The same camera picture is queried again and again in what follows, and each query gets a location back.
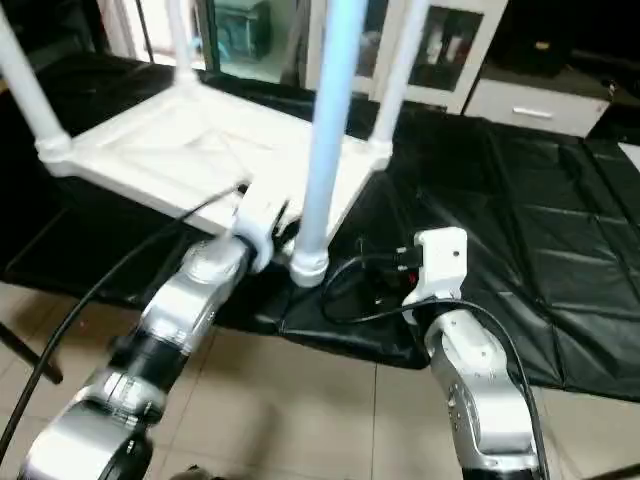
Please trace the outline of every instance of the drawer handle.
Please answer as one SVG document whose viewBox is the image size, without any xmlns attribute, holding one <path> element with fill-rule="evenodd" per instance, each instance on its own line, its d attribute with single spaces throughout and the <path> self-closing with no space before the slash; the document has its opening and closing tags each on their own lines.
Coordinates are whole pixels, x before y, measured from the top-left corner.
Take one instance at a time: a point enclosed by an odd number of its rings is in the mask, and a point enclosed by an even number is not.
<svg viewBox="0 0 640 480">
<path fill-rule="evenodd" d="M 543 120 L 553 119 L 553 113 L 542 112 L 540 110 L 532 110 L 525 107 L 513 107 L 513 113 L 518 115 L 526 115 L 527 117 L 541 118 Z"/>
</svg>

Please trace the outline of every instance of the stool leg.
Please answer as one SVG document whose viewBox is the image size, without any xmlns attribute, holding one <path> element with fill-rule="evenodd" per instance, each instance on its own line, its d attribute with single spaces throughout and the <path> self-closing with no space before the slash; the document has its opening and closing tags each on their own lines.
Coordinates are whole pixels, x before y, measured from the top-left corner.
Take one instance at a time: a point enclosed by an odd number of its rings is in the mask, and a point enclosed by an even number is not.
<svg viewBox="0 0 640 480">
<path fill-rule="evenodd" d="M 40 361 L 38 354 L 31 350 L 26 343 L 20 340 L 20 338 L 3 323 L 0 323 L 0 342 L 4 343 L 31 366 L 35 366 L 35 364 Z M 58 367 L 47 364 L 43 373 L 49 381 L 56 385 L 62 382 L 62 372 Z"/>
</svg>

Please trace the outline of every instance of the drawer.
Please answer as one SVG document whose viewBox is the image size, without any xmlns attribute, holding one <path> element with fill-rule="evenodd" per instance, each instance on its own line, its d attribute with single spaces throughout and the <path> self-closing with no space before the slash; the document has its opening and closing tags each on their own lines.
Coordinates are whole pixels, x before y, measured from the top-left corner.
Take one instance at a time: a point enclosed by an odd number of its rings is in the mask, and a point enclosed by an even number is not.
<svg viewBox="0 0 640 480">
<path fill-rule="evenodd" d="M 481 79 L 464 114 L 586 137 L 608 106 L 597 98 Z"/>
</svg>

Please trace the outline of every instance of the glass door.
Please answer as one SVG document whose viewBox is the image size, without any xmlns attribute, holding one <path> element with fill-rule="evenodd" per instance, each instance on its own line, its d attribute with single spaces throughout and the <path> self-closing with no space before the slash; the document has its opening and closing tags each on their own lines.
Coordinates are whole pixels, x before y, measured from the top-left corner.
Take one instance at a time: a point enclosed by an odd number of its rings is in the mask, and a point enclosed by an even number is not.
<svg viewBox="0 0 640 480">
<path fill-rule="evenodd" d="M 327 0 L 312 0 L 306 82 L 306 87 L 312 90 L 318 88 L 320 79 L 327 8 Z M 384 66 L 393 55 L 394 30 L 402 19 L 402 12 L 402 2 L 397 0 L 369 0 L 360 38 L 354 91 L 372 94 L 376 79 L 386 74 Z"/>
<path fill-rule="evenodd" d="M 399 2 L 404 5 L 404 16 L 409 0 Z M 461 113 L 506 3 L 507 0 L 434 0 L 405 98 Z M 402 22 L 396 38 L 401 32 Z M 381 101 L 385 88 L 386 77 L 377 82 L 373 98 Z"/>
</svg>

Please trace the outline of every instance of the white furniture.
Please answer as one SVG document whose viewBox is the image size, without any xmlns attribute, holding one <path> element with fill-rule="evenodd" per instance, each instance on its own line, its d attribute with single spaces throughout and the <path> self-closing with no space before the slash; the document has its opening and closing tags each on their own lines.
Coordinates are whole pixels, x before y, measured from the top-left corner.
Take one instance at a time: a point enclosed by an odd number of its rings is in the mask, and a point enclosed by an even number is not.
<svg viewBox="0 0 640 480">
<path fill-rule="evenodd" d="M 608 97 L 605 87 L 575 70 L 540 78 L 487 66 L 464 114 L 586 137 L 609 106 Z"/>
<path fill-rule="evenodd" d="M 327 245 L 370 174 L 389 161 L 404 96 L 398 92 L 406 89 L 429 0 L 413 0 L 407 11 L 403 51 L 391 66 L 393 81 L 369 141 L 344 135 L 367 0 L 331 4 L 313 125 L 201 84 L 191 69 L 181 0 L 166 0 L 173 84 L 75 138 L 60 125 L 1 7 L 0 69 L 53 175 L 81 177 L 171 216 L 241 180 L 273 191 L 264 192 L 265 208 L 287 198 L 285 223 L 302 218 L 286 253 L 293 250 L 294 281 L 309 287 L 322 281 Z M 228 230 L 238 202 L 229 195 L 189 223 L 211 233 Z"/>
<path fill-rule="evenodd" d="M 507 0 L 434 0 L 405 99 L 461 113 Z M 411 0 L 369 0 L 354 90 L 380 102 Z M 306 87 L 320 78 L 327 0 L 311 1 Z"/>
</svg>

